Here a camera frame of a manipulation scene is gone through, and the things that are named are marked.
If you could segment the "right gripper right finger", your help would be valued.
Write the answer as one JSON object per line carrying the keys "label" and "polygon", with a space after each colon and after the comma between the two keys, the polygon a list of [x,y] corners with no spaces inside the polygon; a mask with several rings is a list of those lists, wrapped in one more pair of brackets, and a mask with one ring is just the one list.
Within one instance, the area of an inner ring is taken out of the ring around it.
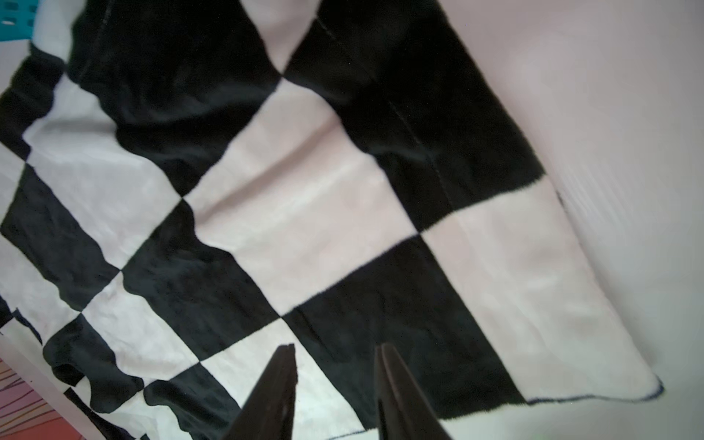
{"label": "right gripper right finger", "polygon": [[374,383],[379,439],[450,439],[392,344],[375,349]]}

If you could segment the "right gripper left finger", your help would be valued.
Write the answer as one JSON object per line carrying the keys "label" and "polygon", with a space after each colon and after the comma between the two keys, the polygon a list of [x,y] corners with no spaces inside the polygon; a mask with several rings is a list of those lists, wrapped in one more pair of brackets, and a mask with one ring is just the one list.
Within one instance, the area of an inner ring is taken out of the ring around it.
{"label": "right gripper left finger", "polygon": [[295,346],[278,346],[225,440],[291,440],[297,382]]}

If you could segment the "black white checkered pillowcase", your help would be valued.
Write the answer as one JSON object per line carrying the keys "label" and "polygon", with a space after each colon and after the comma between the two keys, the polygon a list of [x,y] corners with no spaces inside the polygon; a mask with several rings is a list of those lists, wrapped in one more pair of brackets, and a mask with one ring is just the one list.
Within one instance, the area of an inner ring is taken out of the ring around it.
{"label": "black white checkered pillowcase", "polygon": [[41,1],[1,96],[1,332],[107,439],[663,390],[436,1]]}

